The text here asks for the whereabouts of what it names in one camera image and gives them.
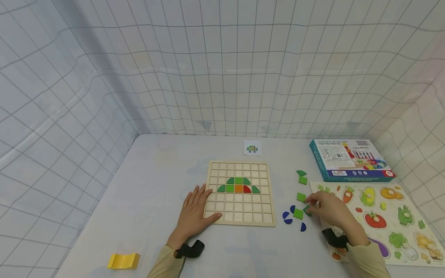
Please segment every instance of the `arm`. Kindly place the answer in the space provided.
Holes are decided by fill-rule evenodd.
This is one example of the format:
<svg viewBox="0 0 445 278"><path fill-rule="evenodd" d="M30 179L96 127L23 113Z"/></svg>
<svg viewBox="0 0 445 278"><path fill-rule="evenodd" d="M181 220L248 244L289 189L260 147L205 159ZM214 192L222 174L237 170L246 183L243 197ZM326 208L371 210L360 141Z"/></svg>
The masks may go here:
<svg viewBox="0 0 445 278"><path fill-rule="evenodd" d="M357 220L354 219L348 226L343 228L348 237L348 257L356 273L361 278L391 278L384 259L380 253L379 246L371 243Z"/></svg>
<svg viewBox="0 0 445 278"><path fill-rule="evenodd" d="M335 195L317 192L309 195L307 212L315 214L328 224L342 229L348 237L346 256L360 278L390 278L376 243L371 243L360 223L348 207Z"/></svg>
<svg viewBox="0 0 445 278"><path fill-rule="evenodd" d="M194 191L187 195L176 228L166 245L161 248L147 278L177 278L184 264L184 257L176 259L175 250L180 249L190 237L199 234L222 216L221 213L216 213L208 218L203 217L207 197L212 193L211 189L205 191L205 188L205 184L201 189L196 186Z"/></svg>

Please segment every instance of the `table surface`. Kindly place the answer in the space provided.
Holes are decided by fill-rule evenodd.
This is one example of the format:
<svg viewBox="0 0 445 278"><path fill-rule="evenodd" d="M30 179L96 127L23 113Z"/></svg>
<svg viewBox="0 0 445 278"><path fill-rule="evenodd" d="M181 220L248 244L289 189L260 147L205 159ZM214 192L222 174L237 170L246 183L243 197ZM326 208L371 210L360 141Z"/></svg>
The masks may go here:
<svg viewBox="0 0 445 278"><path fill-rule="evenodd" d="M243 155L243 141L261 141L262 156ZM184 277L353 277L349 264L331 260L316 217L286 225L281 213L298 205L296 193L310 194L296 170L322 181L308 139L191 135L139 136L125 157L56 277L145 278L176 225L183 200L206 182L209 161L266 162L271 175L276 227L212 225L196 238L205 243L199 258L187 259ZM113 253L139 253L136 270L106 268ZM393 278L443 277L443 268L388 266Z"/></svg>

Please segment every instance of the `grid pattern wall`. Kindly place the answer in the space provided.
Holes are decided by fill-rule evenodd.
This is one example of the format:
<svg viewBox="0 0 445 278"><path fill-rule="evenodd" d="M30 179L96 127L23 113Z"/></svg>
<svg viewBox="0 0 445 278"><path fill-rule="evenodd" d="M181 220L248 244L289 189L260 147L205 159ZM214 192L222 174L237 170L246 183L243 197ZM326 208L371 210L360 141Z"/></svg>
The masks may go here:
<svg viewBox="0 0 445 278"><path fill-rule="evenodd" d="M377 139L444 58L438 0L76 4L74 34L152 133Z"/></svg>
<svg viewBox="0 0 445 278"><path fill-rule="evenodd" d="M445 71L376 141L445 246Z"/></svg>
<svg viewBox="0 0 445 278"><path fill-rule="evenodd" d="M0 0L0 277L55 275L141 133L366 137L445 239L444 12Z"/></svg>
<svg viewBox="0 0 445 278"><path fill-rule="evenodd" d="M53 2L0 1L5 278L55 275L138 134Z"/></svg>

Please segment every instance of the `black wrist band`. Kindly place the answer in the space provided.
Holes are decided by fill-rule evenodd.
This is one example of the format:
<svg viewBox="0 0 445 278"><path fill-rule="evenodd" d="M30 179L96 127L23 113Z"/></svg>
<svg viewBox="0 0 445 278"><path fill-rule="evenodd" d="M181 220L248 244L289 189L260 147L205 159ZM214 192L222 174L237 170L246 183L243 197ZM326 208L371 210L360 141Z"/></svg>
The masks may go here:
<svg viewBox="0 0 445 278"><path fill-rule="evenodd" d="M324 239L328 242L328 244L335 248L345 248L348 250L347 243L349 243L348 237L346 235L336 236L334 231L329 228L321 231L324 236Z"/></svg>
<svg viewBox="0 0 445 278"><path fill-rule="evenodd" d="M204 250L204 243L200 240L195 241L192 247L187 244L183 244L181 249L176 250L177 254L175 256L176 259L180 259L182 257L186 258L197 258L201 255Z"/></svg>

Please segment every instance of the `wooden grid board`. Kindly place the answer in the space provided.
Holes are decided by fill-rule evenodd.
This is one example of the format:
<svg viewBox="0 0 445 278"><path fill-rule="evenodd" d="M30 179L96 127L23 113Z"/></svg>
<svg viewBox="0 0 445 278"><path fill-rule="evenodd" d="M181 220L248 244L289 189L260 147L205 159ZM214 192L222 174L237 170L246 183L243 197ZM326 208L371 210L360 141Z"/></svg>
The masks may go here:
<svg viewBox="0 0 445 278"><path fill-rule="evenodd" d="M275 227L269 166L266 163L210 161L204 217L221 212L215 224Z"/></svg>
<svg viewBox="0 0 445 278"><path fill-rule="evenodd" d="M444 248L399 185L311 182L311 189L340 198L379 245L387 265L445 267ZM343 234L338 227L321 224L337 236ZM330 245L328 249L334 261L348 262L346 250Z"/></svg>

